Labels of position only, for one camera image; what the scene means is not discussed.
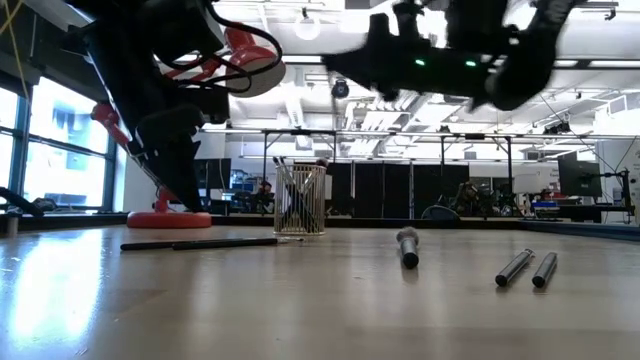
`black curtain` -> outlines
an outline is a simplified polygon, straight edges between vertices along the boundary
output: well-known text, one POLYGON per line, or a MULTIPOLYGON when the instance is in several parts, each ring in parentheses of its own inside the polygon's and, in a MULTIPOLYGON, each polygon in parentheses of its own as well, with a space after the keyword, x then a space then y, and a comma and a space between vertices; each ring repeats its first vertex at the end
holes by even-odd
POLYGON ((456 196, 460 184, 467 181, 469 181, 468 165, 445 165, 442 194, 446 197, 456 196))
POLYGON ((414 165, 413 188, 415 218, 432 205, 438 203, 441 195, 447 198, 458 193, 460 183, 469 181, 469 166, 445 165, 444 181, 440 173, 440 165, 414 165))
POLYGON ((380 219, 383 205, 383 164, 356 164, 356 218, 380 219))
POLYGON ((440 197, 440 165, 413 165, 414 216, 438 202, 440 197))
POLYGON ((348 202, 351 197, 351 164, 331 163, 327 168, 331 175, 331 201, 348 202))
POLYGON ((384 165, 384 218, 409 218, 409 165, 384 165))

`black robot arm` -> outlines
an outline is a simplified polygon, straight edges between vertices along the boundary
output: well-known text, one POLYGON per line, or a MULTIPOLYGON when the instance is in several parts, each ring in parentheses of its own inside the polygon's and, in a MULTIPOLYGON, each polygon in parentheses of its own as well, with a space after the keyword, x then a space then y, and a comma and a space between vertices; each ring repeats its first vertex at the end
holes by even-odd
POLYGON ((192 136, 205 121, 229 118, 222 80, 246 78, 270 70, 282 57, 280 45, 264 31, 231 23, 216 14, 208 0, 66 0, 91 20, 70 31, 67 47, 90 58, 133 140, 127 150, 157 185, 173 193, 188 209, 203 210, 193 159, 199 147, 192 136), (245 71, 218 56, 224 48, 220 25, 263 36, 273 43, 277 59, 245 71), (177 64, 186 54, 199 58, 177 64), (157 59, 178 70, 190 70, 214 59, 235 71, 201 82, 163 75, 157 59))
POLYGON ((547 85, 562 27, 571 10, 585 1, 539 0, 531 24, 522 31, 503 26, 507 0, 440 1, 438 9, 446 9, 448 44, 439 49, 418 34, 415 23, 422 5, 405 0, 393 7, 398 36, 389 33, 387 15, 374 14, 361 48, 326 54, 323 62, 329 71, 379 91, 385 100, 407 89, 469 97, 472 109, 490 102, 513 110, 547 85))

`monitor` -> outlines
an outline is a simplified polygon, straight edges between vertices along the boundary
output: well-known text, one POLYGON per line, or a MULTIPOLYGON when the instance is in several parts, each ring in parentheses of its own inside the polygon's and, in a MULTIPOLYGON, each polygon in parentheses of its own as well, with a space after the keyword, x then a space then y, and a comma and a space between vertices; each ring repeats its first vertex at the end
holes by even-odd
POLYGON ((600 165, 586 161, 558 159, 560 192, 566 196, 602 196, 600 165))

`metal frame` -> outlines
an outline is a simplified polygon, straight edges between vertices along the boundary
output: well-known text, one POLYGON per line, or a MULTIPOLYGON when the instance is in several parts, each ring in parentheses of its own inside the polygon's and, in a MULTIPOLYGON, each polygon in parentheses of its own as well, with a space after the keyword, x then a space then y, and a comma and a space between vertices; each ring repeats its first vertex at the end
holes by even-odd
MULTIPOLYGON (((33 86, 28 87, 29 98, 33 99, 33 86)), ((23 93, 18 95, 18 108, 16 112, 15 128, 0 127, 0 133, 10 135, 13 138, 13 151, 11 154, 11 168, 9 171, 9 189, 20 195, 24 194, 24 183, 27 168, 27 155, 29 152, 29 142, 42 143, 57 149, 71 151, 74 153, 95 156, 105 159, 105 176, 102 193, 101 206, 74 206, 77 210, 113 210, 113 192, 115 183, 116 168, 116 143, 109 137, 107 143, 107 152, 105 154, 93 151, 82 146, 65 143, 62 141, 50 139, 44 136, 29 133, 31 123, 31 104, 29 104, 23 93)))
MULTIPOLYGON (((624 136, 624 135, 578 135, 578 136, 570 136, 570 135, 528 135, 528 134, 449 134, 449 133, 402 133, 402 132, 398 132, 398 133, 384 133, 381 134, 380 132, 347 132, 348 134, 345 134, 345 132, 342 131, 333 131, 333 130, 298 130, 298 129, 279 129, 279 130, 268 130, 268 129, 262 129, 262 130, 251 130, 248 133, 262 133, 264 134, 264 155, 262 156, 253 156, 253 155, 249 155, 249 156, 245 156, 242 155, 242 158, 262 158, 263 160, 263 179, 266 179, 266 164, 267 164, 267 151, 269 149, 269 147, 271 147, 271 145, 273 145, 283 134, 290 134, 290 135, 305 135, 305 136, 311 136, 311 135, 320 135, 320 137, 323 139, 323 141, 325 141, 328 145, 331 145, 329 143, 329 141, 327 141, 326 138, 324 138, 324 135, 330 135, 334 137, 334 162, 336 162, 337 160, 340 161, 349 161, 351 163, 351 196, 353 196, 354 194, 354 190, 355 190, 355 162, 356 160, 364 160, 364 161, 371 161, 374 160, 374 158, 372 157, 365 157, 365 158, 337 158, 336 157, 336 151, 335 149, 337 149, 337 137, 338 136, 358 136, 358 135, 362 135, 362 136, 367 136, 367 137, 371 137, 371 136, 382 136, 382 137, 386 137, 386 136, 394 136, 394 135, 407 135, 410 134, 410 136, 420 136, 420 137, 432 137, 432 138, 438 138, 438 142, 440 143, 440 151, 441 151, 441 156, 439 160, 440 163, 440 175, 441 175, 441 188, 444 187, 444 172, 445 172, 445 166, 446 166, 446 151, 447 149, 450 147, 445 147, 445 143, 449 143, 449 144, 454 144, 459 142, 461 139, 465 139, 467 141, 472 141, 472 142, 488 142, 488 143, 495 143, 497 144, 500 149, 502 149, 506 154, 507 154, 507 169, 508 169, 508 184, 509 184, 509 189, 511 192, 513 192, 513 157, 512 157, 512 144, 513 144, 513 140, 514 139, 523 139, 523 138, 530 138, 530 139, 558 139, 558 138, 563 138, 563 139, 610 139, 610 140, 622 140, 622 139, 627 139, 627 138, 634 138, 633 136, 624 136), (269 142, 268 141, 268 137, 270 134, 278 134, 278 137, 276 139, 274 139, 273 141, 269 142)), ((297 158, 303 158, 303 157, 290 157, 290 156, 284 156, 284 158, 293 158, 293 159, 297 159, 297 158)), ((313 159, 313 156, 309 156, 309 157, 304 157, 305 159, 313 159)), ((393 159, 388 159, 388 158, 380 158, 380 159, 376 159, 376 160, 381 160, 384 164, 385 161, 389 162, 389 161, 393 161, 393 159)), ((414 209, 414 179, 413 179, 413 174, 414 174, 414 163, 415 162, 420 162, 421 159, 419 158, 402 158, 402 159, 395 159, 396 161, 406 161, 409 163, 410 166, 410 179, 409 179, 409 188, 410 188, 410 195, 409 195, 409 218, 410 219, 414 219, 415 218, 415 209, 414 209)), ((502 162, 504 160, 487 160, 487 161, 493 161, 493 162, 502 162)), ((531 163, 536 163, 536 162, 541 162, 541 161, 521 161, 521 160, 516 160, 517 162, 531 162, 531 163)), ((451 159, 451 162, 466 162, 466 163, 471 163, 474 161, 471 160, 460 160, 460 159, 451 159)))

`wire mesh cup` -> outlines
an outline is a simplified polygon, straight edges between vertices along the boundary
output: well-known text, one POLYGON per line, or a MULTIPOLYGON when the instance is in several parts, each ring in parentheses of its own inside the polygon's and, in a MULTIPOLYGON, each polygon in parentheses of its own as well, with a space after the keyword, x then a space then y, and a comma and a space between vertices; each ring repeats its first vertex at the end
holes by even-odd
POLYGON ((276 234, 324 234, 326 171, 324 167, 315 165, 276 167, 276 234))

